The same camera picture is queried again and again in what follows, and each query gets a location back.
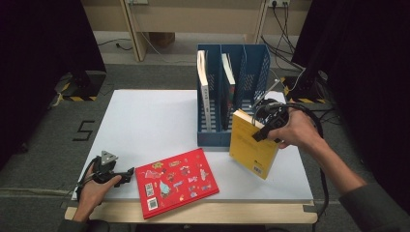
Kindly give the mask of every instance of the person's right hand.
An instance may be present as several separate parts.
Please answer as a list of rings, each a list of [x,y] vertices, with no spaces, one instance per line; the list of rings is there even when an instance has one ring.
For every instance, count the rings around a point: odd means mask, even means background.
[[[279,148],[283,149],[289,145],[295,145],[306,149],[316,139],[321,139],[316,127],[310,118],[301,110],[289,108],[289,121],[279,129],[271,130],[268,139],[280,139]]]

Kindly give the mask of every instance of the yellow book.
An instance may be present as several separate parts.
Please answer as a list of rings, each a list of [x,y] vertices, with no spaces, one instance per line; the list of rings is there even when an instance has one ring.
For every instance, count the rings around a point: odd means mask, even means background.
[[[252,135],[263,128],[259,122],[252,124],[252,117],[238,109],[232,116],[232,132],[229,156],[262,179],[268,173],[278,153],[278,144],[272,140],[257,142]]]

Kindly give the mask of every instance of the white table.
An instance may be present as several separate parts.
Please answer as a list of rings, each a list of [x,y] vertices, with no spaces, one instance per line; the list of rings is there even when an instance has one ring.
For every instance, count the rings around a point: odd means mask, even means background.
[[[282,101],[282,94],[270,93]],[[83,171],[105,150],[119,157],[115,172],[197,148],[195,90],[117,90],[105,112]],[[296,147],[280,150],[266,181],[228,155],[228,148],[204,148],[220,193],[144,220],[136,180],[113,188],[92,214],[111,222],[314,223],[312,194]],[[69,207],[66,218],[72,218]]]

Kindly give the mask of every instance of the hand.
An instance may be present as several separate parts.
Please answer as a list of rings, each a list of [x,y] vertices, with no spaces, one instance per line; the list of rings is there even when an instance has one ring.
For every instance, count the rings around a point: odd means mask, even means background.
[[[321,140],[317,129],[314,127],[310,118],[301,110],[289,108],[289,121],[279,129],[271,130],[268,133],[268,139],[279,138],[283,140],[279,148],[283,149],[289,145],[295,145],[306,149],[313,141]]]
[[[93,172],[93,165],[87,171],[85,176],[90,176]],[[73,220],[85,222],[93,213],[94,209],[103,202],[105,194],[115,184],[121,180],[121,176],[115,176],[104,184],[98,184],[94,180],[87,182],[82,189],[81,198],[79,199],[78,208],[73,216]]]

